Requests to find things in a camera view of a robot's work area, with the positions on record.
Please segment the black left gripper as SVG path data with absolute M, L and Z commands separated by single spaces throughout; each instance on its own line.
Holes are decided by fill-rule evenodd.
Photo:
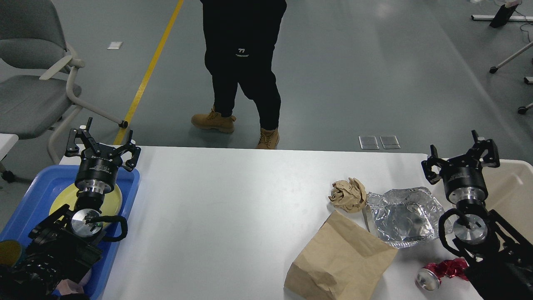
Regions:
M 84 128 L 71 128 L 69 131 L 65 156 L 80 156 L 81 164 L 75 179 L 78 190 L 87 191 L 92 186 L 98 186 L 98 192 L 107 194 L 115 189 L 119 167 L 132 172 L 138 163 L 141 148 L 133 140 L 133 130 L 128 131 L 127 142 L 117 149 L 109 145 L 99 145 L 89 132 L 93 118 L 89 117 Z M 76 144 L 79 140 L 84 146 L 80 154 L 80 148 Z M 126 161 L 122 161 L 125 153 L 131 154 Z

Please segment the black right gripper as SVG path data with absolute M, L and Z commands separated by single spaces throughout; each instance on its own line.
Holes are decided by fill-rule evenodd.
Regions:
M 421 161 L 426 180 L 432 184 L 443 181 L 446 199 L 453 205 L 469 200 L 476 205 L 484 205 L 488 190 L 482 168 L 500 167 L 499 152 L 493 139 L 480 139 L 476 130 L 471 131 L 473 145 L 465 158 L 455 157 L 448 161 L 438 156 L 437 148 L 430 145 L 430 155 Z

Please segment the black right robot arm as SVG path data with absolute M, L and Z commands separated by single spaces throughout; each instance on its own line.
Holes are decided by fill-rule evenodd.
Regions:
M 437 148 L 421 162 L 430 184 L 443 182 L 452 204 L 438 220 L 442 246 L 468 264 L 465 276 L 484 300 L 531 300 L 532 244 L 497 211 L 488 210 L 484 167 L 500 167 L 492 139 L 472 131 L 473 146 L 460 156 L 442 159 Z

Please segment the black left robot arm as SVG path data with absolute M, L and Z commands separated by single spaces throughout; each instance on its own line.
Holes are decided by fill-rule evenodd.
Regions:
M 80 282 L 102 258 L 99 243 L 117 243 L 128 234 L 124 216 L 102 212 L 105 195 L 115 190 L 120 168 L 132 172 L 141 148 L 128 133 L 119 147 L 97 142 L 85 127 L 72 128 L 65 156 L 80 157 L 74 180 L 77 199 L 73 207 L 62 205 L 28 234 L 31 242 L 25 258 L 14 266 L 1 266 L 2 300 L 53 300 L 62 280 Z

